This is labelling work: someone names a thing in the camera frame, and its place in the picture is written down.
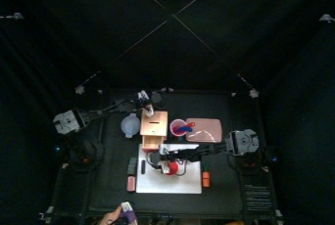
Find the person's bare hand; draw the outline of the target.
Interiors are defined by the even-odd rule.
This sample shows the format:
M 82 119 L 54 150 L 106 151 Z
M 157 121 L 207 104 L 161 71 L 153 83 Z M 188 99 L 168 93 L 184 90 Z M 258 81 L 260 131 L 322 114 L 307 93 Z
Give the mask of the person's bare hand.
M 110 225 L 120 218 L 121 213 L 122 213 L 122 207 L 118 206 L 114 211 L 108 212 L 104 215 L 98 225 Z

